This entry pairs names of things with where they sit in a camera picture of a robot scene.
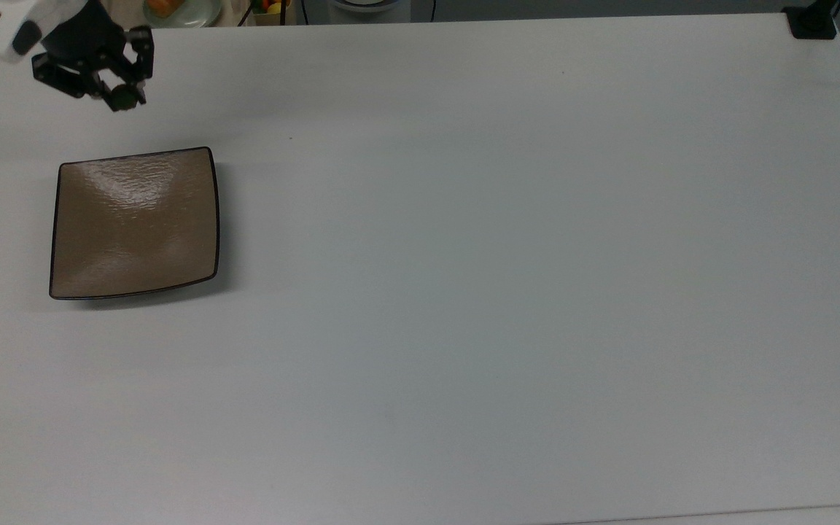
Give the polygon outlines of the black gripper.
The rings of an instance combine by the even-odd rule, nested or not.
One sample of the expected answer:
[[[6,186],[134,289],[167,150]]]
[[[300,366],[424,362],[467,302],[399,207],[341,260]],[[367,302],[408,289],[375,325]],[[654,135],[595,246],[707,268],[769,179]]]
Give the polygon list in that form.
[[[136,54],[133,65],[125,56],[129,44]],[[131,69],[128,86],[138,103],[147,102],[144,86],[154,71],[155,44],[150,26],[125,32],[114,23],[100,1],[86,1],[81,10],[59,24],[42,40],[43,53],[32,57],[34,79],[73,98],[105,99],[110,87],[99,72]]]

